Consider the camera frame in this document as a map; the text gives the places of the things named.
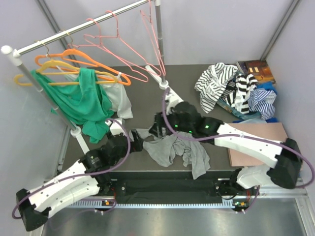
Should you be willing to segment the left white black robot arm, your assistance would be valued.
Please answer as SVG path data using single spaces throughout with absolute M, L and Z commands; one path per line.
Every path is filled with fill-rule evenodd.
M 26 231 L 40 228 L 57 212 L 83 198 L 108 194 L 112 188 L 109 173 L 130 153 L 142 149 L 143 139 L 136 130 L 130 135 L 110 135 L 103 146 L 89 150 L 54 179 L 31 190 L 19 190 L 16 209 Z

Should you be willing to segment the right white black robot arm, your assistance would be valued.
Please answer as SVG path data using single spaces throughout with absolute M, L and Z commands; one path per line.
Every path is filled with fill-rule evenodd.
M 236 150 L 262 162 L 262 165 L 233 172 L 228 186 L 234 194 L 240 195 L 254 186 L 270 183 L 285 189 L 296 188 L 303 160 L 293 139 L 272 141 L 243 133 L 219 119 L 203 117 L 187 102 L 180 102 L 166 116 L 162 112 L 155 114 L 149 129 L 158 138 L 172 131 L 187 133 L 203 143 Z

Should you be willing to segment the grey tank top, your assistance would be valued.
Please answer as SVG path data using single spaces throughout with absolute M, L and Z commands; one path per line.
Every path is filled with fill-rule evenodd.
M 191 165 L 193 179 L 198 179 L 211 168 L 210 157 L 199 142 L 183 140 L 174 134 L 158 138 L 149 133 L 149 129 L 139 128 L 136 131 L 142 139 L 153 137 L 152 141 L 143 142 L 143 149 L 160 166 L 169 167 L 175 157 L 180 156 L 183 166 Z

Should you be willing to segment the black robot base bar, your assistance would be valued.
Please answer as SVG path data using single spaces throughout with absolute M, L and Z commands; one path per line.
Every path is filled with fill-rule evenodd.
M 194 180 L 188 171 L 111 172 L 110 178 L 120 204 L 209 204 L 220 203 L 218 179 L 232 171 L 207 171 Z

